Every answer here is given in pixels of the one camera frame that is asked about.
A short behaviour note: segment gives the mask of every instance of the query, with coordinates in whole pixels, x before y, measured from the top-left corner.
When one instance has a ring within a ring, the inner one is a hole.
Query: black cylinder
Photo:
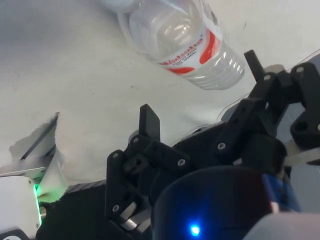
[[[219,166],[178,179],[155,203],[152,239],[243,239],[258,220],[275,211],[266,176],[250,168]]]

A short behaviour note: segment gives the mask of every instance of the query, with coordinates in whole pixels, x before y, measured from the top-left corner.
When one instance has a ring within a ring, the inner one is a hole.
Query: bottle label
[[[175,74],[184,75],[209,61],[220,49],[222,34],[219,27],[213,22],[208,24],[208,21],[211,22],[204,19],[206,26],[203,26],[194,42],[157,63]]]

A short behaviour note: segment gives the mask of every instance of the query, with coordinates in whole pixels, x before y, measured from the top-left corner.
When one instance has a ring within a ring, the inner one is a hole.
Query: white tablecloth
[[[209,0],[237,51],[287,69],[320,48],[314,0]],[[254,85],[204,91],[134,53],[116,16],[98,0],[0,1],[0,162],[10,146],[59,112],[55,141],[67,184],[105,178],[106,158],[124,149],[148,103],[171,144],[214,123]]]

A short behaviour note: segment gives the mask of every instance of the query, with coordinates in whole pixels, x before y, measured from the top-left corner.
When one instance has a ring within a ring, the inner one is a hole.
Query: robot
[[[146,104],[127,148],[108,156],[105,217],[132,239],[319,239],[320,214],[300,213],[287,171],[319,159],[319,73],[312,63],[265,72],[253,51],[245,57],[256,85],[228,122],[168,146]],[[285,145],[277,128],[298,102],[304,112]],[[34,182],[3,176],[0,191],[0,240],[34,239],[41,225]]]

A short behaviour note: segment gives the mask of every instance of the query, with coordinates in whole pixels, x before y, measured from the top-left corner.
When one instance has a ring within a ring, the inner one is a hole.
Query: water bottle
[[[130,0],[118,20],[138,53],[204,90],[228,89],[245,73],[204,0]]]

